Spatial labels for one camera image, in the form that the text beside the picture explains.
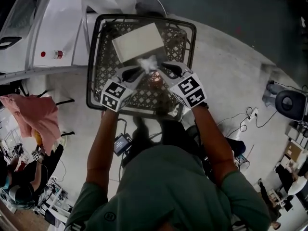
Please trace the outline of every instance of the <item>floor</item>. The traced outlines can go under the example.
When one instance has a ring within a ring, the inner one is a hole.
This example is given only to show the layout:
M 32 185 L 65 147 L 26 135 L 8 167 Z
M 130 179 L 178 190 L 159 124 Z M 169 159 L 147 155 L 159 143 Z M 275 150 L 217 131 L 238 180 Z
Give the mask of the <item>floor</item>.
M 266 108 L 261 99 L 268 79 L 271 77 L 287 85 L 296 86 L 296 84 L 253 48 L 209 26 L 190 22 L 196 25 L 198 32 L 192 69 L 202 81 L 208 96 L 209 110 L 214 119 L 219 122 L 238 113 L 244 113 L 247 107 L 251 106 L 259 109 L 258 124 L 266 122 L 275 112 L 273 108 Z M 63 182 L 59 184 L 69 193 L 68 197 L 72 201 L 77 199 L 85 181 L 87 157 L 101 116 L 100 111 L 91 110 L 86 106 L 86 77 L 86 72 L 78 72 L 40 76 L 26 82 L 31 94 L 49 90 L 48 94 L 55 102 L 75 99 L 75 103 L 59 106 L 58 120 L 61 131 L 74 131 L 75 135 L 69 137 L 62 156 L 65 167 L 59 163 L 54 173 L 58 180 L 61 180 L 66 171 Z M 128 121 L 127 131 L 132 134 L 136 129 L 132 117 L 124 115 L 120 117 Z M 7 110 L 0 113 L 0 118 L 3 126 L 0 131 L 2 138 L 9 130 L 18 128 Z M 243 117 L 238 116 L 223 122 L 219 127 L 227 135 L 238 128 L 242 120 Z M 186 127 L 192 125 L 192 114 L 187 113 L 183 123 Z M 287 144 L 284 131 L 288 123 L 288 119 L 276 114 L 263 128 L 256 128 L 255 121 L 252 121 L 247 123 L 246 132 L 233 133 L 231 136 L 243 140 L 246 144 L 244 156 L 251 165 L 244 174 L 252 184 L 259 178 L 265 179 L 265 186 L 268 188 L 273 187 L 275 181 L 279 184 L 278 177 L 274 180 L 270 178 L 266 181 L 266 179 L 284 152 Z M 150 135 L 160 131 L 155 120 L 146 120 L 146 125 L 149 127 Z M 117 134 L 123 129 L 123 122 L 119 122 Z M 23 139 L 23 144 L 29 152 L 35 148 L 33 138 Z M 119 166 L 120 158 L 114 155 L 108 198 L 116 193 Z
M 163 13 L 156 0 L 137 0 Z M 287 0 L 160 0 L 168 13 L 225 32 L 273 61 L 299 85 L 308 83 L 300 18 Z

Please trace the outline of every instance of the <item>hair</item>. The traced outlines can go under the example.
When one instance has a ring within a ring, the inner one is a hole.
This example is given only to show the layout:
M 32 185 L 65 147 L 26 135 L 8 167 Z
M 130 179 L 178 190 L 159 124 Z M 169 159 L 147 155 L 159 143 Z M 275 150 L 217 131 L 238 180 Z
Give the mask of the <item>hair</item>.
M 3 158 L 0 158 L 0 187 L 5 185 L 6 176 L 8 175 L 8 168 Z
M 281 223 L 280 222 L 277 222 L 276 221 L 276 223 L 278 223 L 279 224 L 279 226 L 278 227 L 276 227 L 276 228 L 274 228 L 274 230 L 277 230 L 278 228 L 280 228 L 280 226 L 281 226 Z

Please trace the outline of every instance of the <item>person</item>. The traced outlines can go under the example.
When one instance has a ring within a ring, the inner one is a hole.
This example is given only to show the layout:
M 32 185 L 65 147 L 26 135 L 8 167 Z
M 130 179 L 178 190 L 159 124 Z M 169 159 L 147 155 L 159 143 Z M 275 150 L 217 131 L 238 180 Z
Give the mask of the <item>person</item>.
M 266 189 L 263 185 L 261 178 L 258 180 L 258 185 L 261 189 L 262 198 L 269 209 L 269 213 L 270 213 L 269 215 L 270 215 L 270 220 L 271 220 L 270 225 L 273 227 L 274 230 L 277 230 L 281 226 L 281 223 L 277 222 L 280 216 L 280 213 L 279 213 L 280 207 L 276 205 L 276 203 L 271 198 L 269 198 L 268 193 L 266 192 Z
M 231 148 L 210 112 L 202 105 L 192 112 L 215 184 L 205 176 L 194 149 L 190 153 L 192 144 L 182 124 L 171 121 L 162 128 L 161 144 L 132 154 L 116 195 L 108 201 L 118 114 L 107 109 L 65 230 L 231 230 L 232 223 L 241 220 L 254 231 L 267 231 L 267 207 L 234 165 Z M 138 142 L 132 147 L 147 143 Z
M 57 167 L 67 138 L 62 137 L 57 149 L 50 156 L 29 163 L 23 170 L 15 171 L 19 158 L 15 157 L 9 165 L 0 164 L 0 187 L 7 193 L 13 204 L 23 208 L 37 205 L 39 196 Z
M 291 173 L 284 168 L 280 163 L 276 167 L 276 173 L 282 182 L 282 186 L 288 195 L 295 195 L 300 192 L 307 183 L 308 172 L 305 172 L 303 176 L 299 176 L 293 168 L 293 163 L 289 163 Z

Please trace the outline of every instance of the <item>black device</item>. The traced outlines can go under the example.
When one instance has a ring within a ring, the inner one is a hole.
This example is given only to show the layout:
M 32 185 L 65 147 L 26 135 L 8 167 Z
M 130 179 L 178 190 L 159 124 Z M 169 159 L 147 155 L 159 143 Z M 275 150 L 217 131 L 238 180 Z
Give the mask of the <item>black device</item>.
M 119 136 L 115 139 L 114 152 L 117 156 L 120 156 L 122 153 L 127 151 L 131 146 L 131 137 L 128 133 L 120 133 Z

